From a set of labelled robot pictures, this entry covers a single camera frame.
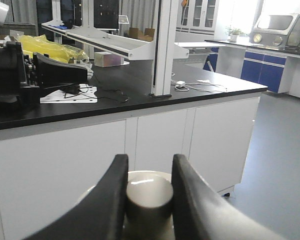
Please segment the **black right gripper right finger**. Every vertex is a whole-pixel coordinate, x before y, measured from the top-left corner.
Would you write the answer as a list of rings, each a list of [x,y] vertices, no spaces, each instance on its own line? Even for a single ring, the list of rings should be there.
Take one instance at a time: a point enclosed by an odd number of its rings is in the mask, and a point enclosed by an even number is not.
[[[244,215],[196,172],[183,154],[172,161],[172,216],[177,240],[281,240]]]

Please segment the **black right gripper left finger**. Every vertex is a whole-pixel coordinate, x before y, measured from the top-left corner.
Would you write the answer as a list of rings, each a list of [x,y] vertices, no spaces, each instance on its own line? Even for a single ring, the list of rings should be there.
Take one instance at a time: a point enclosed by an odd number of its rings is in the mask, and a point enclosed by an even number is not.
[[[129,158],[115,155],[92,190],[70,211],[27,240],[120,240],[125,218]]]

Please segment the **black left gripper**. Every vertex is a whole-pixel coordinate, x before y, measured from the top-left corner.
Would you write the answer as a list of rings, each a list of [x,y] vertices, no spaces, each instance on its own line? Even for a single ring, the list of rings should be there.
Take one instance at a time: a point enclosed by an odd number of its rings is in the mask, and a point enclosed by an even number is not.
[[[87,84],[85,67],[64,63],[33,53],[35,76],[42,88]],[[20,42],[9,41],[0,47],[0,107],[22,108],[40,103],[40,88],[27,78]]]

